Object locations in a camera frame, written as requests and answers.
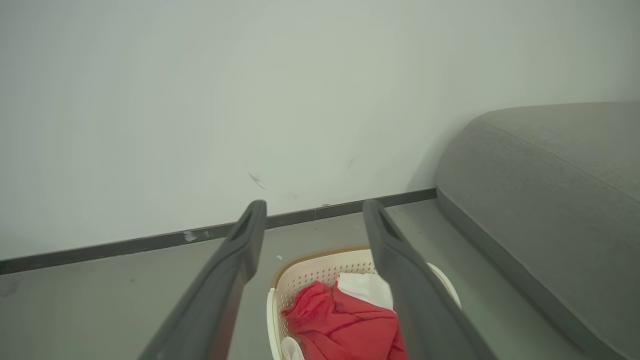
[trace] dark gray baseboard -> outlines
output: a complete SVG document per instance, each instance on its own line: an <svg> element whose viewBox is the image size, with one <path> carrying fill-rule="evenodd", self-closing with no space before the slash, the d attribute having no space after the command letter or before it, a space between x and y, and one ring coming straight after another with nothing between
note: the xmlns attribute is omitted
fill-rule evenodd
<svg viewBox="0 0 640 360"><path fill-rule="evenodd" d="M379 197L376 198L376 200L384 206L395 206L408 204L410 202L435 199L435 197L436 190L427 189ZM274 227L359 213L362 211L363 202L364 200L347 202L345 204L297 211L295 213L273 215L267 219L267 228L273 229ZM87 260L110 258L111 256L134 254L136 252L163 249L198 241L224 238L227 236L233 225L233 223L215 225L201 229L181 231L178 233L149 236L147 238L125 240L81 249L4 260L0 261L0 275L46 268L49 266L79 263Z"/></svg>

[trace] pile of clothes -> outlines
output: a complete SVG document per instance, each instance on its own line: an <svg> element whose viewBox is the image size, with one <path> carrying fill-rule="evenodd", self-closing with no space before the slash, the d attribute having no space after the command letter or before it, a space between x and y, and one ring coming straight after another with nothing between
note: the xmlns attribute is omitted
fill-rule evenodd
<svg viewBox="0 0 640 360"><path fill-rule="evenodd" d="M282 311L287 360L406 359L389 285L378 275L340 273L334 286L314 282Z"/></svg>

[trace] gray floor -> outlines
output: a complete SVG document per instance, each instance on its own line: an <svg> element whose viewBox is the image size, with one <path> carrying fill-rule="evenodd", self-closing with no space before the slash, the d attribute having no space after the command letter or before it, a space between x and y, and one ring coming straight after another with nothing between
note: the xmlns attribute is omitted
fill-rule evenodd
<svg viewBox="0 0 640 360"><path fill-rule="evenodd" d="M412 245L447 274L499 359L585 359L442 217L435 200L388 209ZM266 295L297 256L365 243L362 215L266 233L244 289L229 359L269 359ZM136 359L220 240L0 276L0 358Z"/></svg>

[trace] gray fabric upholstery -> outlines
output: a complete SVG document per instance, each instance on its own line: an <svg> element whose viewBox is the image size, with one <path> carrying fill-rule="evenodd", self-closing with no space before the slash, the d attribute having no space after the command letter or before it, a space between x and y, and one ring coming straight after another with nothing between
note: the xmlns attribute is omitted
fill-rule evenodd
<svg viewBox="0 0 640 360"><path fill-rule="evenodd" d="M450 218L578 345L640 359L640 102L481 115L437 186Z"/></svg>

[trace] laundry basket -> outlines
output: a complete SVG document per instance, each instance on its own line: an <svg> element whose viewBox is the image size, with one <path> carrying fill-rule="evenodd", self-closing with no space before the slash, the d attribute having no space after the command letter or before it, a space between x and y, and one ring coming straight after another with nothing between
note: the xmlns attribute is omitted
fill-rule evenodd
<svg viewBox="0 0 640 360"><path fill-rule="evenodd" d="M434 265L430 269L440 278L447 291L460 306L460 299L449 279ZM314 281L334 285L341 272L377 274L368 246L342 248L312 254L285 265L275 276L267 296L267 327L274 360L281 360L282 339L289 335L282 311L293 305L296 294Z"/></svg>

